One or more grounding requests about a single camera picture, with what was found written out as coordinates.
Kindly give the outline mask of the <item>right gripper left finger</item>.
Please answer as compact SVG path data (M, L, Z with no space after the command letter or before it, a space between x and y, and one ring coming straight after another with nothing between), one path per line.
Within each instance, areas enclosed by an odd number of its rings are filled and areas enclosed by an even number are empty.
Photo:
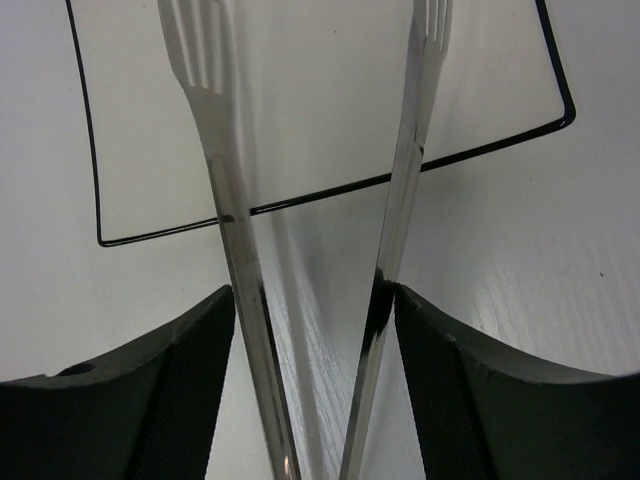
M204 478L234 328L225 285L110 352L2 383L2 478Z

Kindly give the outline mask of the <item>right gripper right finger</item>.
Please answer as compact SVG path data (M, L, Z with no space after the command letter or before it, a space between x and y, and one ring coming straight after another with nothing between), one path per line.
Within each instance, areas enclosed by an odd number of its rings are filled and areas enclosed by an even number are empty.
M511 347L399 286L395 326L429 479L635 479L639 377Z

